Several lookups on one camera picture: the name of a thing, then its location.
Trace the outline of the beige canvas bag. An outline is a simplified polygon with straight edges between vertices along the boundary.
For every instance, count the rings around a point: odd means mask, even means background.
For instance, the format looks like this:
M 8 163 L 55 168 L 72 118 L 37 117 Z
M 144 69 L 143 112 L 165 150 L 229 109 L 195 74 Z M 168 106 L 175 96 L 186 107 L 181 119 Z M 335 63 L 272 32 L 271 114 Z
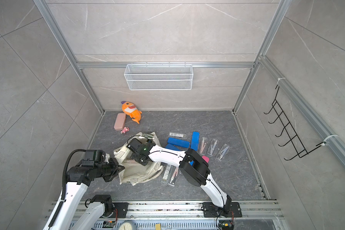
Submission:
M 131 159 L 132 151 L 127 148 L 127 144 L 130 142 L 131 139 L 122 147 L 114 150 L 117 162 L 125 167 L 118 175 L 120 184 L 130 183 L 132 186 L 135 186 L 136 184 L 146 183 L 157 178 L 163 172 L 162 163 L 148 162 L 146 166 L 137 163 Z

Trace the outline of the clear case white label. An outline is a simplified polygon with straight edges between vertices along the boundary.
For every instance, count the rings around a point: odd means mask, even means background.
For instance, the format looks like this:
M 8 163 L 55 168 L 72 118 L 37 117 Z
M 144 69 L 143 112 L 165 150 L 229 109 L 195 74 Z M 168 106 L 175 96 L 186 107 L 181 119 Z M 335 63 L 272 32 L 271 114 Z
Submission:
M 172 166 L 170 164 L 167 164 L 163 173 L 163 177 L 161 179 L 162 185 L 167 185 L 171 179 L 172 175 Z

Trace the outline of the clear labelled compass case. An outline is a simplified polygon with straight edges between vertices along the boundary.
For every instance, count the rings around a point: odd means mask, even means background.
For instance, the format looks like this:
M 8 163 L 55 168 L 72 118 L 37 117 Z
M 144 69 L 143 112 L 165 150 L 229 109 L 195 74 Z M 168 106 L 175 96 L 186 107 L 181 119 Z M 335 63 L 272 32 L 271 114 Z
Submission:
M 179 132 L 169 132 L 168 137 L 185 140 L 187 139 L 187 134 L 179 133 Z

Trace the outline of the blue compass set case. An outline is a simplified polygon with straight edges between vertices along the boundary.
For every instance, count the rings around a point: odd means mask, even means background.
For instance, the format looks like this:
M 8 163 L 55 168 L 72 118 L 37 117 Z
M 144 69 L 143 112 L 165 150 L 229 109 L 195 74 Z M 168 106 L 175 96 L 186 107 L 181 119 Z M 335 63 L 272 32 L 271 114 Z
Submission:
M 199 133 L 199 132 L 194 131 L 194 132 L 192 133 L 190 148 L 193 149 L 193 150 L 195 150 L 195 151 L 198 151 L 198 147 L 199 147 L 199 136 L 200 136 L 200 133 Z

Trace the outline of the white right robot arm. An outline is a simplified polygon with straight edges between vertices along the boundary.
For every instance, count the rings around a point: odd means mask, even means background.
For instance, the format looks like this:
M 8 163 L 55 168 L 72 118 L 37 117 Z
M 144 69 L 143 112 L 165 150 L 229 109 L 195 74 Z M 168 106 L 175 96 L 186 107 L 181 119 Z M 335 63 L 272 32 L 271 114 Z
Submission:
M 214 206 L 225 212 L 229 211 L 232 199 L 217 185 L 210 173 L 209 164 L 195 150 L 170 150 L 151 141 L 142 143 L 138 139 L 132 139 L 126 147 L 132 152 L 131 159 L 143 166 L 149 162 L 161 162 L 179 168 L 190 184 L 206 192 Z

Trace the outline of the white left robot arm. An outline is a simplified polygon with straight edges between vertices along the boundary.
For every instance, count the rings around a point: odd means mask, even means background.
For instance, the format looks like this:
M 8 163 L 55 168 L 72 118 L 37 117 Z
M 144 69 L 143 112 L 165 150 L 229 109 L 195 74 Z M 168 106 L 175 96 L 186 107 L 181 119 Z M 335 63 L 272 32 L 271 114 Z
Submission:
M 103 150 L 72 151 L 64 165 L 59 199 L 44 229 L 68 230 L 78 204 L 91 182 L 96 178 L 111 182 L 123 170 L 125 167 Z M 95 195 L 89 200 L 86 212 L 73 228 L 90 230 L 100 217 L 108 218 L 116 212 L 110 195 Z

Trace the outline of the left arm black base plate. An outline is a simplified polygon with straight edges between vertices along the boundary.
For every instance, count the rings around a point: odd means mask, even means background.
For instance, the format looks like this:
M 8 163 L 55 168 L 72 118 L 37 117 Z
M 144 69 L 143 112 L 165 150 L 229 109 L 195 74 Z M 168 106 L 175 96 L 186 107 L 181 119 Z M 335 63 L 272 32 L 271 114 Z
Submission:
M 125 218 L 127 215 L 129 203 L 117 202 L 105 205 L 103 218 Z

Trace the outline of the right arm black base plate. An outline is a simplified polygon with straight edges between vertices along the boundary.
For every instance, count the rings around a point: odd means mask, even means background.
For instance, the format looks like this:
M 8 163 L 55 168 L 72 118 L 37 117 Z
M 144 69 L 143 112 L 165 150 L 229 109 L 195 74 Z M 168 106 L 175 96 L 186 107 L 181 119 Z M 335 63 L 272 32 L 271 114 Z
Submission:
M 201 211 L 205 218 L 216 218 L 219 215 L 226 218 L 241 218 L 242 211 L 238 202 L 232 202 L 227 209 L 223 209 L 213 205 L 212 202 L 202 203 Z

